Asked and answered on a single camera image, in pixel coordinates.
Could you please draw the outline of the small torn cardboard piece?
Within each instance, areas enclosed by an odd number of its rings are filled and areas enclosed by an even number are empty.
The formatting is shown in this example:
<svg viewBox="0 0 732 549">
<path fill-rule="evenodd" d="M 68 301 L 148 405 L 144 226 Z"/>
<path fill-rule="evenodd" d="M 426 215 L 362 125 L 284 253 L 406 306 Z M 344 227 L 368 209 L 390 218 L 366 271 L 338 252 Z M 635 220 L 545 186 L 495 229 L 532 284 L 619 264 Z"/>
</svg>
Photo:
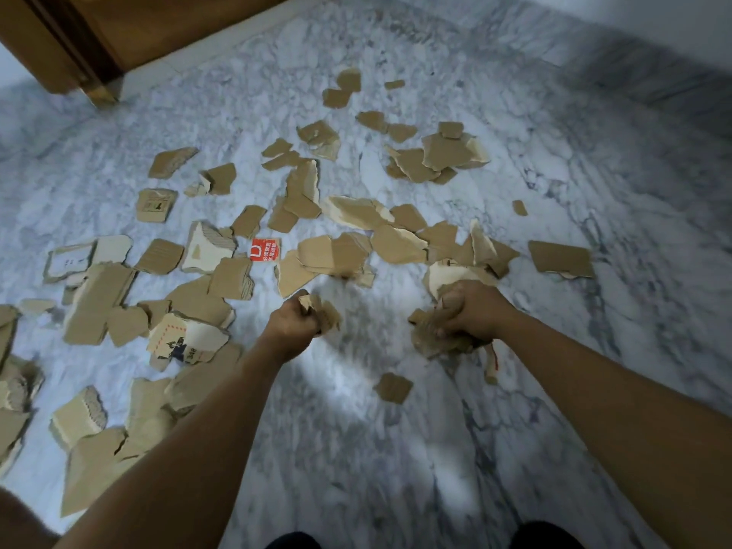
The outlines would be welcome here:
<svg viewBox="0 0 732 549">
<path fill-rule="evenodd" d="M 315 337 L 327 334 L 333 329 L 340 329 L 341 316 L 335 306 L 316 294 L 305 294 L 298 297 L 298 302 L 305 315 L 313 316 L 318 323 Z"/>
</svg>

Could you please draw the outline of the person's right hand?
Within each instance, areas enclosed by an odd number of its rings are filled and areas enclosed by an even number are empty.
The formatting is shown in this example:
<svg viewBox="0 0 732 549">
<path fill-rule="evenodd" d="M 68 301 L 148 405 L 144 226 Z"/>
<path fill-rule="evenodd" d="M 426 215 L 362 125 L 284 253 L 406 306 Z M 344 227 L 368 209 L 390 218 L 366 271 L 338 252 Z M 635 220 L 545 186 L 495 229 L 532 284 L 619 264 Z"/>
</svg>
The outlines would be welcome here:
<svg viewBox="0 0 732 549">
<path fill-rule="evenodd" d="M 479 283 L 479 294 L 473 300 L 477 306 L 477 327 L 483 342 L 502 339 L 504 334 L 515 328 L 520 322 L 522 313 L 503 297 L 497 287 L 487 286 L 478 280 L 461 280 L 457 283 Z"/>
</svg>

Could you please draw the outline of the person's left leg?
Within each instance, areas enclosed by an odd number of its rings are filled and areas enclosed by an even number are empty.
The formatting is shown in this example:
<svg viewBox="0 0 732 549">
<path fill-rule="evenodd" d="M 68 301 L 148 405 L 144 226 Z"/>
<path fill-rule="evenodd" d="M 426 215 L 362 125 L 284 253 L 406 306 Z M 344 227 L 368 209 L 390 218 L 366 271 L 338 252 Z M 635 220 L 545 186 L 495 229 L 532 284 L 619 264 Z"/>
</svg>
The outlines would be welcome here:
<svg viewBox="0 0 732 549">
<path fill-rule="evenodd" d="M 53 549 L 60 538 L 23 501 L 0 487 L 0 549 Z"/>
</svg>

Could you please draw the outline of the person's left forearm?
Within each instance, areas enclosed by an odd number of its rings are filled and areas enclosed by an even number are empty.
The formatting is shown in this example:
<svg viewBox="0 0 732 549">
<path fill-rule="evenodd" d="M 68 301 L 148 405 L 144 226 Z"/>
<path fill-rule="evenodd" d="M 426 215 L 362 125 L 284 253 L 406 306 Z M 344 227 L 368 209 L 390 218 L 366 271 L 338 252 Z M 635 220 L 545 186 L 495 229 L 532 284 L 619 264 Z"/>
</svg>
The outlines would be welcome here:
<svg viewBox="0 0 732 549">
<path fill-rule="evenodd" d="M 285 342 L 262 335 L 158 445 L 96 499 L 54 549 L 217 549 Z"/>
</svg>

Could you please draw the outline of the person's right forearm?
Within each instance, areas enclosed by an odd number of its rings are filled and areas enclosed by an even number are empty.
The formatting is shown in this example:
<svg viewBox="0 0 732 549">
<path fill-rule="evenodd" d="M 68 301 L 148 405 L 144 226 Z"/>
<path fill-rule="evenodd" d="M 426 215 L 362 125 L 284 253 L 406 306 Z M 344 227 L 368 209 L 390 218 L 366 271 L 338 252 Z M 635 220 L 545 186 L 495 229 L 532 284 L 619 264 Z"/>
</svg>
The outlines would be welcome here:
<svg viewBox="0 0 732 549">
<path fill-rule="evenodd" d="M 519 311 L 496 333 L 668 546 L 732 549 L 732 418 Z"/>
</svg>

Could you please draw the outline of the brown wooden door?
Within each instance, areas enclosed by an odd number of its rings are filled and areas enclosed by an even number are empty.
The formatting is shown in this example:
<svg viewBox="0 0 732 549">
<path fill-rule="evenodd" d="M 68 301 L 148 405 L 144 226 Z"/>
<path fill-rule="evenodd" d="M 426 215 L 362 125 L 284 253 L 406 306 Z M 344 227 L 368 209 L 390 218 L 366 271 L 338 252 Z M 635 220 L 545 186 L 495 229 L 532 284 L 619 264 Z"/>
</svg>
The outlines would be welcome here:
<svg viewBox="0 0 732 549">
<path fill-rule="evenodd" d="M 0 45 L 41 89 L 101 88 L 288 0 L 0 0 Z"/>
</svg>

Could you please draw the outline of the person's left hand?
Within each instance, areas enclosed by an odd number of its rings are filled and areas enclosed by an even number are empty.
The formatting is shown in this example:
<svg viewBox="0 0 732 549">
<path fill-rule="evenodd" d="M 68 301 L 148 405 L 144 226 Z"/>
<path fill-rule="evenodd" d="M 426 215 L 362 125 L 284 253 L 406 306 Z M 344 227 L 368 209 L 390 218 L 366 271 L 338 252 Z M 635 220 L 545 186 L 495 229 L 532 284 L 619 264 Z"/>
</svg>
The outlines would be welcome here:
<svg viewBox="0 0 732 549">
<path fill-rule="evenodd" d="M 294 295 L 270 314 L 270 319 L 257 340 L 268 357 L 279 366 L 302 354 L 312 340 L 300 337 L 295 330 Z"/>
</svg>

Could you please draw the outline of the person's black shoe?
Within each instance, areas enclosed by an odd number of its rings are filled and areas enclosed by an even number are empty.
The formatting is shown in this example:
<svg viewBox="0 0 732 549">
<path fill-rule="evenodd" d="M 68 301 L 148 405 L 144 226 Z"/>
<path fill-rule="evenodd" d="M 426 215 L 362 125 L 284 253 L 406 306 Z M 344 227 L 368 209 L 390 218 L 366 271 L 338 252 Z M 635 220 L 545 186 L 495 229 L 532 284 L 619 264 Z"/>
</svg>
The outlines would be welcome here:
<svg viewBox="0 0 732 549">
<path fill-rule="evenodd" d="M 585 549 L 564 528 L 544 520 L 522 523 L 512 536 L 509 549 Z"/>
<path fill-rule="evenodd" d="M 273 539 L 264 549 L 323 549 L 309 534 L 293 531 Z"/>
</svg>

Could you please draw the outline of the black printed cardboard piece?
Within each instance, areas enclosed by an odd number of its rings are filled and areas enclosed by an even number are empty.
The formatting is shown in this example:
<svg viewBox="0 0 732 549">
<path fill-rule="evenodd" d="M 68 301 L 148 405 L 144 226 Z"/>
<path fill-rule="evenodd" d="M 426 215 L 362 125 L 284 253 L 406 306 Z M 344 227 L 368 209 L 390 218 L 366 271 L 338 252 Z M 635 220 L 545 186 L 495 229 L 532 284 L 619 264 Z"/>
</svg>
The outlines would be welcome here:
<svg viewBox="0 0 732 549">
<path fill-rule="evenodd" d="M 195 365 L 211 361 L 229 340 L 224 329 L 172 312 L 151 331 L 146 350 L 157 358 Z"/>
</svg>

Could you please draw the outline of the person's left black shoe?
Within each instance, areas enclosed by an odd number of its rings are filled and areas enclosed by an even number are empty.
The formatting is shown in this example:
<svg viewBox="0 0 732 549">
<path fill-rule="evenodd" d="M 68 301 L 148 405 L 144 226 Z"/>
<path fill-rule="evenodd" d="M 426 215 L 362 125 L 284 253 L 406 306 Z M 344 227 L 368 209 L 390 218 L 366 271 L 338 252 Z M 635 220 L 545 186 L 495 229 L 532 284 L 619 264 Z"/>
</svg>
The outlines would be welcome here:
<svg viewBox="0 0 732 549">
<path fill-rule="evenodd" d="M 293 531 L 273 539 L 264 549 L 323 549 L 309 534 Z"/>
</svg>

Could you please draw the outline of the person's right black shoe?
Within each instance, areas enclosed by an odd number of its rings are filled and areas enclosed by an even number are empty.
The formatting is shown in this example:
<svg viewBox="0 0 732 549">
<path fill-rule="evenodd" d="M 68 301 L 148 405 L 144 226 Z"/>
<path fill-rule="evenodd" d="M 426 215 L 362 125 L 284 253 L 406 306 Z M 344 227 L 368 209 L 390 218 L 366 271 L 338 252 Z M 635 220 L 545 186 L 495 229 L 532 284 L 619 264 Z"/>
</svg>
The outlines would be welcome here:
<svg viewBox="0 0 732 549">
<path fill-rule="evenodd" d="M 544 520 L 522 523 L 512 536 L 509 549 L 585 549 L 564 528 Z"/>
</svg>

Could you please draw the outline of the cardboard bundle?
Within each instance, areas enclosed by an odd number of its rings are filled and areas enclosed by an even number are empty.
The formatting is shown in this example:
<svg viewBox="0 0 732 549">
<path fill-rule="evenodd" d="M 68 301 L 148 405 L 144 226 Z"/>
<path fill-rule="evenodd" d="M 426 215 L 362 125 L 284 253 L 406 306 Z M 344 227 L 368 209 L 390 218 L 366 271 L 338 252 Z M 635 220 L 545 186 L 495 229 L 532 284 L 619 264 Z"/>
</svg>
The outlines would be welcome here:
<svg viewBox="0 0 732 549">
<path fill-rule="evenodd" d="M 467 354 L 477 349 L 483 349 L 487 355 L 483 370 L 485 383 L 497 385 L 499 383 L 499 361 L 493 343 L 483 342 L 466 334 L 448 338 L 437 337 L 433 329 L 435 308 L 416 309 L 408 317 L 408 322 L 413 326 L 411 341 L 416 351 L 429 360 L 444 354 Z"/>
</svg>

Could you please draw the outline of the red label cardboard piece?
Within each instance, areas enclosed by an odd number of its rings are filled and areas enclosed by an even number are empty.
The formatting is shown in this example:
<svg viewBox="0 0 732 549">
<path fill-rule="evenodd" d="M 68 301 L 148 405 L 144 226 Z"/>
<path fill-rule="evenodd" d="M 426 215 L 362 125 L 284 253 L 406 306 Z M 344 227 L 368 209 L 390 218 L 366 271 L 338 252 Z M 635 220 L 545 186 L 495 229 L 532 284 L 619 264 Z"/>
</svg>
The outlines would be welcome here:
<svg viewBox="0 0 732 549">
<path fill-rule="evenodd" d="M 277 263 L 281 255 L 281 239 L 258 238 L 251 240 L 249 258 L 254 263 Z"/>
</svg>

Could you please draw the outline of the scattered torn cardboard scraps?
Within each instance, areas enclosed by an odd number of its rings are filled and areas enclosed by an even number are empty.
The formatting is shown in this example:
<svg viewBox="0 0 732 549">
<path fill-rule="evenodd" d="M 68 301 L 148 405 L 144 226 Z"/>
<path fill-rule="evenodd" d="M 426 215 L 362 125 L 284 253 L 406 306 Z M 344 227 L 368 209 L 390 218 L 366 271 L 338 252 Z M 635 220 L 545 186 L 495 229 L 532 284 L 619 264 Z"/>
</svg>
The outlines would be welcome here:
<svg viewBox="0 0 732 549">
<path fill-rule="evenodd" d="M 98 456 L 78 457 L 77 463 L 89 470 L 88 480 L 74 480 L 72 496 L 77 500 L 68 509 L 76 514 L 87 507 L 116 474 L 121 473 L 168 433 L 176 415 L 192 410 L 204 392 L 212 388 L 224 369 L 233 363 L 241 347 L 230 340 L 208 362 L 188 365 L 173 359 L 152 356 L 146 350 L 149 334 L 167 313 L 177 312 L 221 329 L 239 327 L 253 332 L 258 308 L 266 298 L 288 298 L 302 287 L 331 302 L 345 324 L 338 340 L 353 343 L 357 335 L 366 340 L 355 347 L 353 357 L 345 356 L 339 371 L 360 366 L 358 387 L 337 388 L 349 399 L 339 403 L 337 414 L 356 405 L 357 397 L 375 399 L 372 381 L 365 379 L 367 350 L 382 346 L 380 362 L 394 368 L 397 350 L 388 345 L 407 342 L 395 323 L 406 307 L 408 289 L 416 286 L 409 267 L 432 265 L 438 269 L 437 287 L 426 279 L 430 297 L 459 279 L 482 279 L 496 283 L 496 268 L 508 271 L 507 258 L 515 252 L 496 243 L 481 231 L 480 220 L 471 222 L 461 247 L 454 234 L 437 241 L 440 230 L 451 228 L 439 223 L 413 227 L 411 215 L 416 184 L 401 170 L 400 181 L 409 184 L 408 204 L 393 212 L 374 197 L 354 197 L 333 184 L 332 165 L 345 164 L 343 140 L 353 140 L 343 127 L 333 127 L 332 119 L 300 127 L 301 138 L 311 140 L 314 154 L 292 161 L 288 176 L 276 179 L 255 175 L 239 185 L 225 208 L 243 210 L 233 225 L 216 229 L 224 212 L 210 217 L 175 219 L 170 230 L 175 239 L 162 232 L 162 224 L 143 224 L 133 217 L 134 201 L 149 211 L 152 220 L 162 218 L 161 206 L 176 196 L 160 179 L 133 177 L 124 161 L 147 156 L 151 143 L 144 135 L 152 132 L 142 121 L 128 129 L 117 128 L 112 120 L 91 118 L 58 132 L 43 131 L 41 141 L 27 146 L 0 148 L 0 302 L 5 295 L 19 301 L 21 290 L 35 280 L 44 248 L 50 241 L 79 238 L 78 247 L 60 249 L 61 263 L 78 266 L 62 268 L 80 278 L 72 284 L 66 310 L 44 311 L 52 332 L 36 326 L 27 334 L 22 348 L 41 357 L 41 369 L 29 362 L 33 376 L 45 373 L 62 376 L 77 367 L 87 374 L 78 384 L 81 393 L 72 404 L 70 416 L 50 425 L 44 442 L 55 443 L 56 452 L 66 458 L 77 452 L 78 444 L 90 445 L 93 438 L 103 444 L 99 432 L 108 429 L 105 408 L 100 402 L 93 375 L 101 373 L 117 387 L 131 387 L 127 397 L 129 421 L 126 427 L 109 428 L 114 439 Z M 249 258 L 251 240 L 281 239 L 277 263 L 254 263 Z M 322 278 L 325 286 L 312 286 Z M 54 435 L 60 435 L 56 441 Z"/>
</svg>

